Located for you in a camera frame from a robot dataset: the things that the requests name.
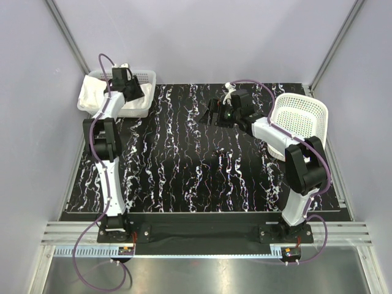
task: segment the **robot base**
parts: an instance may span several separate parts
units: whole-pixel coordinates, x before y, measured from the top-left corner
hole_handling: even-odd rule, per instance
[[[298,237],[301,237],[301,243],[312,244],[314,242],[312,228],[308,224],[300,224],[296,227],[285,226],[282,222],[259,225],[258,232],[262,244],[296,244]]]
[[[117,216],[104,216],[98,232],[98,243],[133,242],[132,227],[127,219],[127,213]]]

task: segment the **white cloth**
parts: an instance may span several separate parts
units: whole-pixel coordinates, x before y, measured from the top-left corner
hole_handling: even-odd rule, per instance
[[[147,107],[153,86],[152,84],[142,84],[140,87],[145,94],[144,97],[125,103],[122,109],[141,109]],[[104,101],[105,89],[106,81],[101,81],[98,78],[86,75],[79,93],[80,106],[92,109],[99,108]]]

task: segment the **black object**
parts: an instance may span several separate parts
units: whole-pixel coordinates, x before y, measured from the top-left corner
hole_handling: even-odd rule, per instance
[[[313,147],[327,162],[323,144],[319,138],[313,136],[305,139],[305,142]],[[309,157],[310,161],[306,163],[304,157]],[[303,144],[287,147],[285,158],[287,182],[296,193],[306,195],[315,188],[321,190],[327,185],[326,170],[323,164]]]
[[[98,243],[124,243],[133,241],[132,227],[127,213],[104,216],[100,222]]]
[[[314,240],[311,226],[304,222],[299,226],[300,227],[287,233],[281,230],[281,222],[278,224],[259,225],[260,243],[297,243],[298,237],[301,237],[301,243],[312,244]]]
[[[231,93],[231,105],[223,104],[219,99],[211,99],[208,103],[208,109],[199,123],[212,125],[213,116],[217,113],[215,126],[233,128],[238,124],[241,130],[246,124],[242,118],[255,113],[252,97],[246,90],[237,90]]]
[[[302,256],[302,250],[299,247],[294,248],[282,248],[282,262],[296,262],[299,261]]]
[[[83,121],[85,150],[90,156],[92,156],[92,152],[89,133],[93,121],[92,118]],[[121,140],[114,118],[98,119],[92,133],[94,150],[101,160],[113,162],[116,157],[120,156],[122,152]]]
[[[115,67],[111,70],[113,79],[111,81],[110,90],[122,92],[125,101],[133,101],[144,96],[141,90],[139,80],[136,75],[131,75],[131,79],[128,80],[128,68],[126,67]]]

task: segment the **black mounting base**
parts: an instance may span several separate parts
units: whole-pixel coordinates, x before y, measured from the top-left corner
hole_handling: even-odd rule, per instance
[[[279,224],[259,225],[258,234],[262,244],[296,244],[298,237],[301,237],[301,243],[311,244],[314,242],[312,228],[310,225],[303,225],[301,230],[297,230],[289,235],[279,233]]]
[[[124,231],[106,231],[105,228],[101,225],[99,227],[98,243],[133,243],[133,238],[131,234],[131,230],[128,232]]]

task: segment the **metal bar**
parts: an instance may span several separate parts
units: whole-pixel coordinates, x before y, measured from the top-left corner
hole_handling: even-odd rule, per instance
[[[66,193],[64,194],[63,201],[61,203],[62,205],[60,206],[61,208],[58,212],[58,218],[57,218],[58,221],[60,220],[61,214],[63,213],[63,211],[65,211],[67,209],[68,201],[71,198],[72,190],[74,189],[74,182],[76,180],[76,175],[77,175],[78,169],[79,169],[79,162],[80,162],[81,156],[83,154],[84,148],[85,148],[85,140],[84,140],[83,136],[81,136],[77,155],[76,155],[75,160],[73,162],[73,168],[72,168],[69,180],[68,180],[67,190],[66,190]]]
[[[29,294],[42,294],[54,252],[55,246],[42,246],[41,255],[28,292]]]
[[[350,203],[350,194],[347,192],[347,189],[345,187],[344,181],[342,179],[341,171],[337,165],[335,152],[333,150],[333,147],[331,145],[331,142],[330,142],[328,136],[326,138],[326,144],[325,144],[325,155],[326,155],[326,159],[328,161],[328,165],[330,167],[332,183],[333,183],[333,187],[335,188],[335,191],[336,191],[337,199],[344,201],[344,204],[349,211],[350,217],[354,221],[355,215],[352,210],[351,203]]]
[[[55,19],[56,24],[58,25],[61,34],[64,36],[75,60],[80,66],[80,69],[87,75],[90,72],[90,69],[87,65],[85,58],[83,57],[78,45],[76,44],[74,37],[67,26],[67,23],[64,21],[58,6],[55,3],[55,0],[43,0],[46,3],[50,13],[52,14],[53,18]]]
[[[314,77],[314,79],[310,85],[311,91],[314,91],[314,89],[319,84],[320,79],[323,77],[323,74],[325,73],[326,69],[328,68],[329,64],[331,63],[331,60],[333,59],[333,56],[335,55],[336,50],[339,48],[340,44],[342,43],[343,38],[345,37],[347,31],[350,29],[354,19],[358,15],[358,12],[361,10],[365,1],[366,0],[356,0],[355,1],[349,14],[347,15],[347,18],[343,22],[341,29],[339,30],[336,38],[334,39],[331,48],[329,49],[328,53],[326,54],[322,65],[320,66],[316,76]]]
[[[379,263],[373,247],[357,247],[367,284],[372,294],[388,294],[385,280],[381,274]]]
[[[312,227],[314,246],[324,242],[325,232],[321,222],[309,222]],[[327,246],[371,246],[371,239],[364,222],[327,222]],[[49,222],[42,238],[43,245],[73,245],[82,231],[88,226],[86,222]],[[92,227],[80,242],[80,245],[101,245],[97,243],[98,227]],[[132,246],[132,243],[116,244],[119,246]]]

